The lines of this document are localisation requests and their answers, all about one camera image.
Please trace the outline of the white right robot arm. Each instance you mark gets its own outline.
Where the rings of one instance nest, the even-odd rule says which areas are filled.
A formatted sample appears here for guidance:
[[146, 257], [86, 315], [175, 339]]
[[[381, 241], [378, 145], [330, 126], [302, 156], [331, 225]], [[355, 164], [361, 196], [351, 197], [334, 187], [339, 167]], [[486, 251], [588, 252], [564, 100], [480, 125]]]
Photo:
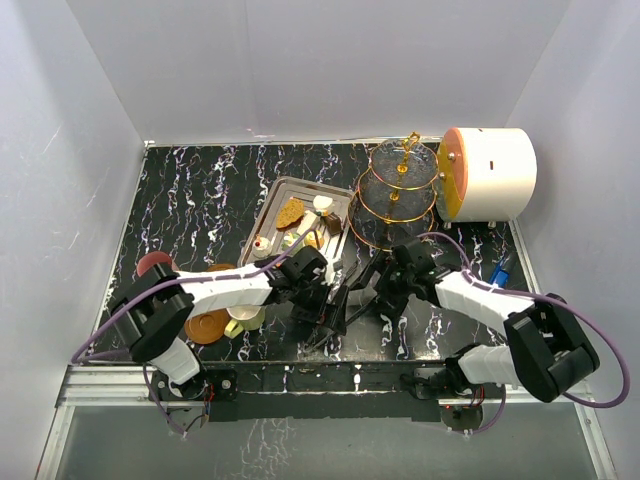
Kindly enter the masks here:
[[506, 340], [499, 346], [473, 343], [424, 379], [432, 390], [466, 397], [480, 385], [524, 387], [549, 403], [598, 370], [600, 359], [576, 315], [557, 295], [531, 299], [472, 277], [471, 272], [434, 261], [427, 245], [406, 241], [378, 251], [350, 284], [374, 286], [369, 305], [389, 319], [404, 312], [410, 297], [485, 325]]

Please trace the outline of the pink patterned mug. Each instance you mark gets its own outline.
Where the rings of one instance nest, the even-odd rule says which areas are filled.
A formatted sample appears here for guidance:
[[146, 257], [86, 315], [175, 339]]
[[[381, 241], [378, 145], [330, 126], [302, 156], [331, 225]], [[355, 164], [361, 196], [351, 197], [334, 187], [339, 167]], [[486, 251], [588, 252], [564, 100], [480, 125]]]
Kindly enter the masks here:
[[153, 251], [144, 255], [136, 265], [136, 274], [142, 277], [153, 266], [158, 264], [168, 265], [172, 270], [176, 270], [177, 266], [173, 259], [163, 251]]

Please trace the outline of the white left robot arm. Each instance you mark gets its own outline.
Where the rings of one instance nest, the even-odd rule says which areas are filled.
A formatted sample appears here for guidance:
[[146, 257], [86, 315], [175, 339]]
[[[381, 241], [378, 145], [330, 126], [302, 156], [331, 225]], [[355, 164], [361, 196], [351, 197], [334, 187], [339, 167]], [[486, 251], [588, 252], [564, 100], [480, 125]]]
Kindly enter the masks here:
[[346, 332], [348, 288], [331, 295], [327, 259], [314, 247], [281, 253], [230, 270], [183, 273], [152, 266], [109, 306], [134, 363], [150, 364], [186, 399], [200, 396], [207, 376], [179, 338], [187, 320], [215, 310], [290, 302], [291, 317]]

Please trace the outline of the green ceramic cup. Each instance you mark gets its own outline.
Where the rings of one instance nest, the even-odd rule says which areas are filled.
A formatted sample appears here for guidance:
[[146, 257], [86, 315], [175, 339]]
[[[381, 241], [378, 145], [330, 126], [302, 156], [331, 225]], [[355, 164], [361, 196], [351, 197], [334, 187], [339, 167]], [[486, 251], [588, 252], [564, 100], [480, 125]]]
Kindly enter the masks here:
[[247, 331], [258, 330], [265, 319], [263, 306], [236, 306], [226, 309], [230, 320], [224, 329], [224, 335], [230, 339]]

